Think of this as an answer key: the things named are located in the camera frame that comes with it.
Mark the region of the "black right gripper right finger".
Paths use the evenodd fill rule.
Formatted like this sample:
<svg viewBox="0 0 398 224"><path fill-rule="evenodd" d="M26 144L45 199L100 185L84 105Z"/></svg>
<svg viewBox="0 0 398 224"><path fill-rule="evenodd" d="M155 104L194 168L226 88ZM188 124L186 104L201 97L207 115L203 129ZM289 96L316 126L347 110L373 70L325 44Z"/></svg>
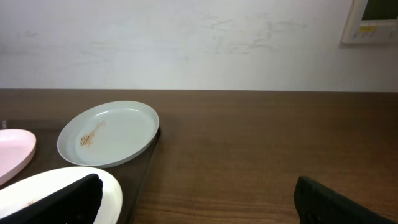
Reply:
<svg viewBox="0 0 398 224"><path fill-rule="evenodd" d="M300 224L396 224L306 176L298 178L294 204Z"/></svg>

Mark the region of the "white round plate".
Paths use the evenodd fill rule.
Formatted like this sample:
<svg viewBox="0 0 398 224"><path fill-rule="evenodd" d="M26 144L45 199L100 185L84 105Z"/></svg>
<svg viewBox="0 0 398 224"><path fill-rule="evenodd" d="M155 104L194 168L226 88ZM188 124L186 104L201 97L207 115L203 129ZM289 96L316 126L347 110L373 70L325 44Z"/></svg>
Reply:
<svg viewBox="0 0 398 224"><path fill-rule="evenodd" d="M119 182L104 170L82 166L42 172L3 188L1 190L1 218L33 205L89 174L98 175L103 182L101 206L94 222L96 224L117 223L123 205L123 193Z"/></svg>

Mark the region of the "pink round plate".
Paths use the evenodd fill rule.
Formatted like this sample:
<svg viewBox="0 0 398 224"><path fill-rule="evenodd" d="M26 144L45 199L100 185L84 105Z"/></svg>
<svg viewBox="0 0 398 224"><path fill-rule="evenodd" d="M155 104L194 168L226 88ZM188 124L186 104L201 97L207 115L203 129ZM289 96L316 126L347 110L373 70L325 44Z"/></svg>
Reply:
<svg viewBox="0 0 398 224"><path fill-rule="evenodd" d="M36 136L24 129L1 130L1 185L17 175L33 158Z"/></svg>

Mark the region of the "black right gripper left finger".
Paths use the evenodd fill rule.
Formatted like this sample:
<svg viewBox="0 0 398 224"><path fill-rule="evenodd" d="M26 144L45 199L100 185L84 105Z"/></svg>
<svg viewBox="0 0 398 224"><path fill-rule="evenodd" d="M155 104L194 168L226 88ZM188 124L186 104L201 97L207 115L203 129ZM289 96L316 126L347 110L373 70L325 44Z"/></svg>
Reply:
<svg viewBox="0 0 398 224"><path fill-rule="evenodd" d="M103 181L89 174L18 212L1 224L93 224L103 197Z"/></svg>

